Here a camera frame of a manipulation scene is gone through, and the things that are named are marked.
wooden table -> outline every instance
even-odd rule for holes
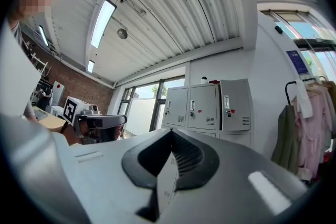
[[[39,109],[37,106],[33,107],[33,110],[41,110]],[[64,125],[64,123],[66,122],[65,120],[62,120],[58,117],[55,117],[49,113],[47,113],[48,116],[45,117],[44,119],[38,121],[41,125],[43,125],[45,128],[48,128],[49,130],[51,130],[52,132],[57,132],[59,133]]]

locker vent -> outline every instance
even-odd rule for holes
[[[243,125],[250,125],[250,117],[243,117]]]
[[[206,125],[215,125],[215,118],[206,118]]]
[[[174,158],[172,158],[171,164],[177,166],[177,162],[176,162],[176,160]]]
[[[179,117],[177,118],[177,121],[178,121],[178,122],[184,122],[184,116],[179,116]]]

ceiling light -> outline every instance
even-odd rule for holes
[[[104,3],[102,4],[96,20],[96,24],[94,25],[95,27],[93,29],[91,39],[91,45],[93,45],[94,47],[96,48],[99,47],[101,38],[104,34],[107,24],[109,23],[109,20],[112,17],[116,8],[117,6],[115,6],[115,4],[113,4],[109,0],[105,0]]]
[[[93,66],[94,66],[94,65],[95,65],[95,63],[94,63],[93,61],[89,60],[88,71],[89,71],[90,73],[92,73],[92,71],[93,71]]]
[[[40,33],[41,33],[41,36],[42,36],[42,38],[43,38],[44,44],[45,44],[47,47],[49,47],[49,44],[48,44],[46,35],[44,34],[43,27],[40,25],[38,28],[39,28]]]

ceiling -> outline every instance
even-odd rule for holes
[[[88,33],[100,1],[58,1],[24,23],[35,31],[42,25],[57,53],[78,68],[94,61],[93,75],[108,83],[223,40],[248,36],[255,46],[256,27],[247,27],[257,20],[255,0],[111,0],[118,8],[97,49],[88,46]],[[118,37],[119,28],[127,39]]]

corrugated metal ceiling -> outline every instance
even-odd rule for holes
[[[187,51],[239,36],[233,0],[112,0],[118,6],[90,59],[94,72],[119,81]],[[122,40],[117,30],[129,37]],[[118,68],[111,57],[122,59]]]

